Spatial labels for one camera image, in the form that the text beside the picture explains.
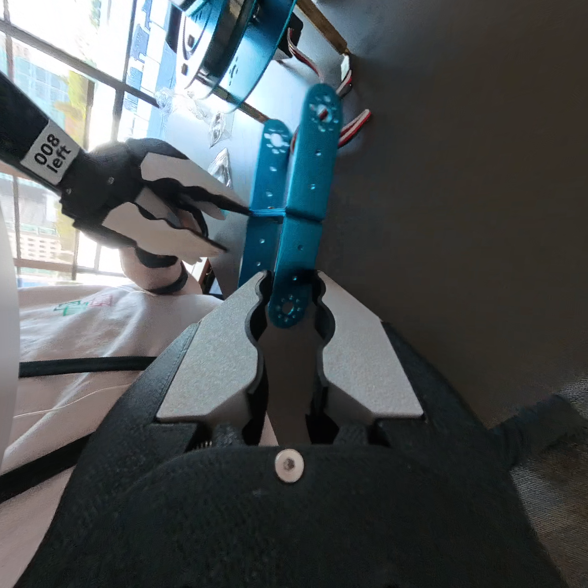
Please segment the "person's left hand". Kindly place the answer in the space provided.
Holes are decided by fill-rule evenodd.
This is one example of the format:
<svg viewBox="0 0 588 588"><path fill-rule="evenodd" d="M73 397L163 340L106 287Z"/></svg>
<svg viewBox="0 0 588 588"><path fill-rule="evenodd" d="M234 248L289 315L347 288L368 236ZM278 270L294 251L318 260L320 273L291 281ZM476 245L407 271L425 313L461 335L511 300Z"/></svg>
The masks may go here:
<svg viewBox="0 0 588 588"><path fill-rule="evenodd" d="M162 266L156 262L156 267L145 266L136 250L123 247L119 250L121 267L125 276L142 290L153 295L201 295L199 282L189 275L185 265L175 257L165 257Z"/></svg>

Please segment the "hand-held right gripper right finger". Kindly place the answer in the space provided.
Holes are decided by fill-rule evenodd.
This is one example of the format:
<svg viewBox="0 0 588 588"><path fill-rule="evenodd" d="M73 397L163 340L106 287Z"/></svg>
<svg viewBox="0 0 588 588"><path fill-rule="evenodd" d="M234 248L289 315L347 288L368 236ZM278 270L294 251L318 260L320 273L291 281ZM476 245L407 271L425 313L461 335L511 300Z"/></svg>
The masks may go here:
<svg viewBox="0 0 588 588"><path fill-rule="evenodd" d="M313 280L316 352L309 432L420 419L423 408L381 319L322 271Z"/></svg>

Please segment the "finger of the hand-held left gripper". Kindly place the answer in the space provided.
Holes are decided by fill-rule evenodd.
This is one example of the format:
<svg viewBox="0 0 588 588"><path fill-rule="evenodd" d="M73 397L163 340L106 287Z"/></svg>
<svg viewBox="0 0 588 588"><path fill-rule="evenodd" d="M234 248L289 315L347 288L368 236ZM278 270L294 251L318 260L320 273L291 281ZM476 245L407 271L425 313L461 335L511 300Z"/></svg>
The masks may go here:
<svg viewBox="0 0 588 588"><path fill-rule="evenodd" d="M102 227L132 240L147 253L173 256L189 264L227 252L205 235L199 215L165 204L150 189L143 189L137 200L111 210Z"/></svg>
<svg viewBox="0 0 588 588"><path fill-rule="evenodd" d="M164 182L170 187L180 209L197 209L217 220L225 220L227 212L246 217L251 214L232 188L190 159L148 153L139 168L144 181L151 184Z"/></svg>

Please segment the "large grid window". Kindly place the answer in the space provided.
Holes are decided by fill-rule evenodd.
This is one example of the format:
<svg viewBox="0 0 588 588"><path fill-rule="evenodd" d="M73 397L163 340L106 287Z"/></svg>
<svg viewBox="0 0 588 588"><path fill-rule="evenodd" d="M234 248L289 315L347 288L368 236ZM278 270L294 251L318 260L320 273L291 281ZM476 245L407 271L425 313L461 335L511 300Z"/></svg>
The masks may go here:
<svg viewBox="0 0 588 588"><path fill-rule="evenodd" d="M1 1L1 72L84 149L164 138L175 85L169 1ZM1 164L1 212L21 288L127 283L115 249L81 234L57 195Z"/></svg>

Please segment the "blue metal bracket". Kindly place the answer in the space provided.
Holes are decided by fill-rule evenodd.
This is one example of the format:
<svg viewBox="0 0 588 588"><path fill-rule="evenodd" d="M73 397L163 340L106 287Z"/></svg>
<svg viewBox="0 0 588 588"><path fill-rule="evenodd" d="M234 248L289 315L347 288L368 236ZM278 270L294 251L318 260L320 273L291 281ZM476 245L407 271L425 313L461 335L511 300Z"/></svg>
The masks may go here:
<svg viewBox="0 0 588 588"><path fill-rule="evenodd" d="M293 152L283 122L263 126L238 285L270 272L268 314L275 327L300 322L311 299L341 123L335 91L315 84L305 96Z"/></svg>

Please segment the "clear plastic wrap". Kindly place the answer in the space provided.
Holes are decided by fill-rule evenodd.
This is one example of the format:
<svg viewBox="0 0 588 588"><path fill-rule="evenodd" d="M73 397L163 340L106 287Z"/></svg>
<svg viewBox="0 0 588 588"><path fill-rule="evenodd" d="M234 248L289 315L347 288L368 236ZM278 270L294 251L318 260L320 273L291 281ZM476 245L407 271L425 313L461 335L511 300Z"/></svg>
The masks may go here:
<svg viewBox="0 0 588 588"><path fill-rule="evenodd" d="M204 101L196 99L193 92L176 92L170 88L160 88L154 98L164 121L175 112L190 114L201 121L210 117L210 108Z"/></svg>

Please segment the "blue round robot arm base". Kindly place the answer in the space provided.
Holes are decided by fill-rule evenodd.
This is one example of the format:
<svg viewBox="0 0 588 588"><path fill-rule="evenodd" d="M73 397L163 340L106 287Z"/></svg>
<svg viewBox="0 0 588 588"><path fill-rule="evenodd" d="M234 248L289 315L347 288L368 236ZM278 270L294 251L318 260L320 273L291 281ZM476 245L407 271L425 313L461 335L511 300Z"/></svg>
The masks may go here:
<svg viewBox="0 0 588 588"><path fill-rule="evenodd" d="M175 53L176 91L221 101L259 123L268 117L246 103L269 66L293 56L295 8L344 56L347 41L313 1L171 1L166 42Z"/></svg>

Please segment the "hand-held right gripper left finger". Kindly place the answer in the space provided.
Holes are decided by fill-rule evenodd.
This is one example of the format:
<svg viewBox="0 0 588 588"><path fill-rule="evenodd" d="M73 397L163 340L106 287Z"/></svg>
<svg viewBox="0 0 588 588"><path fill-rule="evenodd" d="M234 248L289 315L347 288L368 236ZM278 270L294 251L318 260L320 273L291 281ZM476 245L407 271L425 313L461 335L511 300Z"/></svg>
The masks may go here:
<svg viewBox="0 0 588 588"><path fill-rule="evenodd" d="M203 318L158 409L161 423L230 424L246 443L271 443L268 381L259 340L271 274L256 273Z"/></svg>

